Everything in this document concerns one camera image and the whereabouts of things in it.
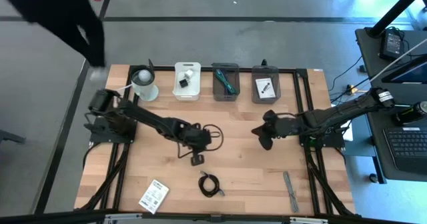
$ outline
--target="wooden table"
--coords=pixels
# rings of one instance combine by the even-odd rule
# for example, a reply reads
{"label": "wooden table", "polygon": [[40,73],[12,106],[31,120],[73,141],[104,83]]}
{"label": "wooden table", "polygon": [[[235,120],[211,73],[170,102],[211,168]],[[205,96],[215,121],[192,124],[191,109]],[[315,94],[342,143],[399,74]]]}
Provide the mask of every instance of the wooden table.
{"label": "wooden table", "polygon": [[[129,65],[113,65],[106,88],[125,86]],[[212,73],[201,73],[201,92],[198,101],[177,101],[172,94],[174,72],[157,71],[155,84],[159,97],[144,107],[163,117],[177,117],[190,123],[212,123],[222,128],[224,145],[221,149],[202,153],[205,163],[192,167],[189,156],[177,158],[177,145],[141,123],[137,126],[135,141],[131,144],[119,210],[146,212],[139,199],[153,179],[170,191],[157,210],[158,213],[221,213],[240,215],[295,215],[284,183],[283,172],[288,171],[300,212],[313,215],[308,172],[304,150],[298,136],[275,140],[271,151],[264,150],[258,137],[250,131],[263,123],[262,115],[269,109],[276,112],[297,113],[296,94],[291,74],[280,74],[282,97],[273,105],[254,104],[251,101],[250,73],[240,73],[241,92],[235,102],[217,102],[212,95]],[[324,74],[308,70],[308,80],[314,108],[330,107]],[[300,89],[307,109],[304,85]],[[111,153],[111,144],[102,144],[87,157],[75,207],[84,205],[105,179]],[[328,183],[336,195],[354,211],[352,194],[342,156],[331,148],[323,149]],[[197,185],[199,171],[214,174],[226,193],[205,197]],[[317,184],[321,210],[324,212],[322,189]],[[115,183],[111,186],[107,207],[112,206]]]}

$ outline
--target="black chair wheel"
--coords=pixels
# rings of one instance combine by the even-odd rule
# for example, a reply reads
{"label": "black chair wheel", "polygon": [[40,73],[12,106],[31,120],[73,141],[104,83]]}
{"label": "black chair wheel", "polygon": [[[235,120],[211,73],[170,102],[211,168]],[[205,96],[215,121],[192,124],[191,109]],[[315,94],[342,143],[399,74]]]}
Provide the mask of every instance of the black chair wheel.
{"label": "black chair wheel", "polygon": [[378,183],[378,177],[376,176],[376,174],[371,174],[371,175],[369,175],[369,180],[370,180],[372,183]]}

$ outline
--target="plastic bin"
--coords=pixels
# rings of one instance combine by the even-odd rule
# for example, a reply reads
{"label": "plastic bin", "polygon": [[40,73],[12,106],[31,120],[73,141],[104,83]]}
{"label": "plastic bin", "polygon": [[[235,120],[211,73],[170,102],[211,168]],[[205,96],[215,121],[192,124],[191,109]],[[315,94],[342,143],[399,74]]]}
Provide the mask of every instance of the plastic bin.
{"label": "plastic bin", "polygon": [[[275,97],[261,98],[260,92],[257,88],[257,80],[270,79],[274,90]],[[279,69],[277,67],[270,67],[267,65],[256,65],[252,67],[252,102],[257,104],[273,104],[281,96],[280,93],[280,79]]]}
{"label": "plastic bin", "polygon": [[[226,81],[234,88],[231,92],[223,81],[216,76],[217,71],[221,71]],[[212,64],[213,75],[213,98],[215,101],[235,101],[240,94],[239,65],[235,63],[214,63]]]}
{"label": "plastic bin", "polygon": [[[193,75],[187,87],[181,87],[179,81],[184,79],[184,73],[191,69]],[[173,95],[178,101],[197,101],[200,95],[200,63],[179,62],[175,64],[175,85]]]}

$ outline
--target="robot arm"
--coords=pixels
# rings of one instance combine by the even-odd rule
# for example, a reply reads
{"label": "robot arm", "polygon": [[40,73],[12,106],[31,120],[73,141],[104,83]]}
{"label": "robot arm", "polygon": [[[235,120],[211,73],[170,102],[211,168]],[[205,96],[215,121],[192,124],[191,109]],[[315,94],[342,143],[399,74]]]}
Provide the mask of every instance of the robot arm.
{"label": "robot arm", "polygon": [[156,131],[170,141],[181,143],[193,152],[192,165],[204,162],[202,151],[211,143],[211,133],[202,129],[199,123],[190,124],[178,118],[160,117],[144,108],[134,105],[131,101],[120,99],[117,91],[108,89],[98,90],[89,105],[91,114],[104,117],[110,131],[125,135],[129,130],[129,122],[136,120],[156,129]]}
{"label": "robot arm", "polygon": [[394,99],[390,92],[381,88],[373,88],[358,98],[325,110],[313,110],[293,115],[289,113],[274,113],[270,110],[263,116],[265,123],[252,130],[259,137],[264,149],[270,150],[273,138],[284,138],[288,135],[309,135],[321,137],[329,129],[341,132],[342,124],[360,115],[394,107]]}

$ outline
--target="gray floor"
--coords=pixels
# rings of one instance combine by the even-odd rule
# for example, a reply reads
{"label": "gray floor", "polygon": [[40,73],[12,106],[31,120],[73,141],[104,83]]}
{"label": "gray floor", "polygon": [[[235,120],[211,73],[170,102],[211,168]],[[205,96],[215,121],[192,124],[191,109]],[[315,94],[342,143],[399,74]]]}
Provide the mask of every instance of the gray floor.
{"label": "gray floor", "polygon": [[[178,61],[321,68],[328,86],[360,56],[354,30],[371,26],[357,17],[381,17],[397,0],[111,0],[108,17],[237,16],[346,17],[356,23],[133,22],[105,23],[109,63],[173,65]],[[418,7],[410,8],[420,23]],[[101,3],[94,3],[99,12]],[[0,16],[16,16],[0,0]],[[399,25],[411,29],[409,23]],[[38,26],[0,22],[0,129],[26,136],[23,146],[0,146],[0,216],[31,211],[47,160],[71,98],[83,57]],[[366,78],[356,70],[337,80],[331,93]],[[70,130],[47,211],[72,210],[87,149],[87,104],[103,84],[86,82]],[[349,158],[356,210],[364,217],[423,223],[427,184],[372,184],[371,159]]]}

